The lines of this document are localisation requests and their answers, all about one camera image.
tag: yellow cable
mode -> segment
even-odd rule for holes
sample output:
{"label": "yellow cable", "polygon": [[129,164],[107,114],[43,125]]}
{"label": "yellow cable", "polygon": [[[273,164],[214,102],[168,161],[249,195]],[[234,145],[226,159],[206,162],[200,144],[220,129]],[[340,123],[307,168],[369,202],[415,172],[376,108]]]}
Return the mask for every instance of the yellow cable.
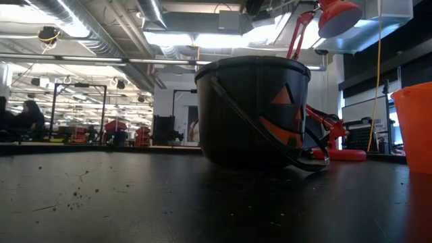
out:
{"label": "yellow cable", "polygon": [[59,31],[54,37],[51,37],[51,38],[48,38],[48,39],[39,38],[39,40],[41,40],[41,41],[52,41],[55,38],[59,37],[60,33],[61,33],[61,31]]}
{"label": "yellow cable", "polygon": [[379,40],[378,40],[378,63],[377,63],[377,87],[375,89],[375,102],[373,103],[373,115],[371,122],[371,132],[369,133],[369,143],[367,145],[367,151],[371,151],[372,137],[373,137],[373,127],[375,126],[375,113],[377,112],[377,98],[378,98],[378,88],[379,79],[381,75],[381,31],[383,28],[383,0],[381,0],[381,7],[379,8]]}

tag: black table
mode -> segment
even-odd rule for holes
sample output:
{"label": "black table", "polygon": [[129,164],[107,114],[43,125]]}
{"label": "black table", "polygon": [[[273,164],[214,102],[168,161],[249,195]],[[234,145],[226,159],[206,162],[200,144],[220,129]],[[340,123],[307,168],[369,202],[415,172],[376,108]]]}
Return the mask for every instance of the black table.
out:
{"label": "black table", "polygon": [[0,242],[432,242],[432,176],[406,165],[59,153],[0,157],[0,180]]}

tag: jack-o'-lantern bucket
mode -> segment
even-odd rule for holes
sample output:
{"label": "jack-o'-lantern bucket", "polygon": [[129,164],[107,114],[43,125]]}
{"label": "jack-o'-lantern bucket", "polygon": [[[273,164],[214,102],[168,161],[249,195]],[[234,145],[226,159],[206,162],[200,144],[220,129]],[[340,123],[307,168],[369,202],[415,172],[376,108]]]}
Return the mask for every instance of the jack-o'-lantern bucket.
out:
{"label": "jack-o'-lantern bucket", "polygon": [[[281,57],[232,57],[200,68],[195,82],[204,155],[238,169],[290,164],[307,171],[323,169],[328,156],[307,163],[298,159],[310,79],[306,66]],[[328,155],[322,146],[321,150]]]}

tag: orange triangle eye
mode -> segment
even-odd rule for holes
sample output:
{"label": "orange triangle eye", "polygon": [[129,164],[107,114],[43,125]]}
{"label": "orange triangle eye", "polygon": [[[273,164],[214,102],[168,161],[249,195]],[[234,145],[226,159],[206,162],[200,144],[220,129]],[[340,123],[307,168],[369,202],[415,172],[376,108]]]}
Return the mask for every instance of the orange triangle eye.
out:
{"label": "orange triangle eye", "polygon": [[279,91],[276,97],[272,100],[272,104],[280,104],[280,105],[292,105],[292,98],[286,86]]}
{"label": "orange triangle eye", "polygon": [[303,120],[301,109],[298,110],[297,115],[296,115],[296,119]]}

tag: cable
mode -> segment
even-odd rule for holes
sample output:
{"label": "cable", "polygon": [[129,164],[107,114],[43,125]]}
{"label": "cable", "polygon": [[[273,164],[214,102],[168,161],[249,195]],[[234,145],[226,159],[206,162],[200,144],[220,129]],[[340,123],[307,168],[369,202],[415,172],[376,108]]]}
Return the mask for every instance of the cable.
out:
{"label": "cable", "polygon": [[224,4],[225,6],[227,6],[227,8],[229,8],[230,11],[232,11],[232,8],[228,4],[226,4],[226,3],[218,3],[216,5],[216,7],[215,7],[215,11],[213,11],[214,14],[216,14],[217,7],[219,7],[221,4]]}
{"label": "cable", "polygon": [[367,152],[371,151],[373,127],[375,126],[375,113],[377,112],[377,98],[379,79],[381,75],[381,31],[383,28],[383,1],[381,1],[381,7],[379,8],[379,40],[378,40],[378,64],[377,64],[377,87],[375,89],[375,102],[373,103],[373,115],[371,122],[371,132],[369,132],[369,143],[367,145]]}
{"label": "cable", "polygon": [[[45,48],[45,49],[43,49],[42,55],[44,55],[45,52],[47,52],[48,50],[51,50],[51,49],[53,49],[53,48],[55,48],[55,45],[54,45],[53,47],[51,47],[51,48]],[[36,64],[36,62],[35,62],[35,63],[32,63],[32,65],[30,65],[30,67],[28,67],[27,70],[26,70],[26,71],[25,71],[25,72],[24,72],[24,73],[23,73],[19,78],[17,78],[15,81],[13,81],[13,82],[11,83],[11,87],[12,87],[12,85],[14,85],[16,82],[20,81],[21,78],[24,77],[24,76],[27,74],[27,72],[29,72],[29,71],[33,68],[34,64]]]}
{"label": "cable", "polygon": [[39,40],[40,41],[51,41],[52,42],[55,38],[59,37],[60,33],[61,33],[61,31],[59,31],[54,37],[51,37],[51,38],[48,38],[48,39],[39,38]]}

